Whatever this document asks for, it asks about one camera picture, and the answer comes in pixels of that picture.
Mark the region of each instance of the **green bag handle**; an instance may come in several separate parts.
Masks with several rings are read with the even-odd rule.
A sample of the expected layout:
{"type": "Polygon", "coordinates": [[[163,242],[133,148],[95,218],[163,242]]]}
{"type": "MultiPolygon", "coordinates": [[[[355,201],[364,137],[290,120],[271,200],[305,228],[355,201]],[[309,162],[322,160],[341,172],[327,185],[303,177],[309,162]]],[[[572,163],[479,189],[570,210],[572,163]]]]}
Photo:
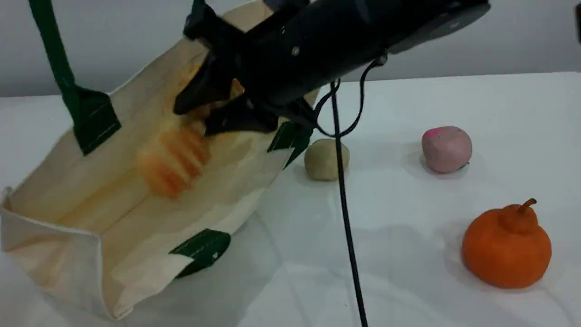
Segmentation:
{"type": "Polygon", "coordinates": [[[60,39],[51,0],[28,0],[34,21],[59,86],[63,102],[73,118],[75,138],[88,155],[121,128],[109,96],[75,83],[63,42],[60,39]]]}

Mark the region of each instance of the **gray wall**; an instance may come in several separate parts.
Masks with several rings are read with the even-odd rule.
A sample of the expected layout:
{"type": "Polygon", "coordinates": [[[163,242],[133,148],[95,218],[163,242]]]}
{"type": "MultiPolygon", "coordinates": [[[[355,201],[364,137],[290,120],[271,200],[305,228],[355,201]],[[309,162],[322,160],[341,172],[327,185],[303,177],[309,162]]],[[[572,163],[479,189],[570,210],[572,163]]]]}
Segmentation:
{"type": "MultiPolygon", "coordinates": [[[[580,71],[579,1],[491,0],[480,21],[392,57],[370,79],[580,71]]],[[[218,12],[244,2],[209,1],[218,12]]],[[[79,84],[110,91],[180,38],[191,0],[53,3],[79,84]]],[[[0,0],[0,96],[57,93],[27,1],[0,0]]]]}

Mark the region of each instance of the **clay ball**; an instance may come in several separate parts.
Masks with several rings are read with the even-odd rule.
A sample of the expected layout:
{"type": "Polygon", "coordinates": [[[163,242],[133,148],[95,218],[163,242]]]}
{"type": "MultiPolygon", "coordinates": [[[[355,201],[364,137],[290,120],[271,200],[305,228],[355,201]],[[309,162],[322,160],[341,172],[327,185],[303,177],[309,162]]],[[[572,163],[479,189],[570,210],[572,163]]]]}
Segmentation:
{"type": "MultiPolygon", "coordinates": [[[[349,166],[349,150],[341,144],[343,168],[349,166]]],[[[313,180],[336,180],[339,178],[337,167],[337,151],[335,140],[323,139],[315,141],[304,154],[304,167],[307,175],[313,180]]]]}
{"type": "Polygon", "coordinates": [[[431,170],[451,173],[468,164],[472,156],[472,141],[458,127],[438,127],[424,133],[422,150],[431,170]]]}

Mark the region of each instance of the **pumpkin stem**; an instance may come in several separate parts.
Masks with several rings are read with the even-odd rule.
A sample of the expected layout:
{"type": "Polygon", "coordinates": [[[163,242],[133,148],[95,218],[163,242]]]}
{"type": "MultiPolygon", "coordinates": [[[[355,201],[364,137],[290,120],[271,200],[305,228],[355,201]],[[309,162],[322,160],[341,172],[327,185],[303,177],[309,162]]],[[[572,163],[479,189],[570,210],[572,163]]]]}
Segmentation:
{"type": "Polygon", "coordinates": [[[530,198],[527,200],[527,202],[523,203],[520,208],[518,208],[517,212],[521,215],[524,215],[525,210],[535,203],[537,203],[537,200],[530,198]]]}

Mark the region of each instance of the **pink clay ball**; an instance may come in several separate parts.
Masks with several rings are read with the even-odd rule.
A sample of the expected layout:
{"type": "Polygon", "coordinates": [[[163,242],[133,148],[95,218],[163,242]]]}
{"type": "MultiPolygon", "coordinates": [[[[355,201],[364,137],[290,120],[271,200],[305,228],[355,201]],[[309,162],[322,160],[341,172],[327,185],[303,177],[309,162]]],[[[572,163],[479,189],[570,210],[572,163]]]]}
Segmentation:
{"type": "Polygon", "coordinates": [[[422,150],[431,170],[452,173],[468,164],[472,156],[472,141],[460,128],[437,127],[422,136],[422,150]]]}

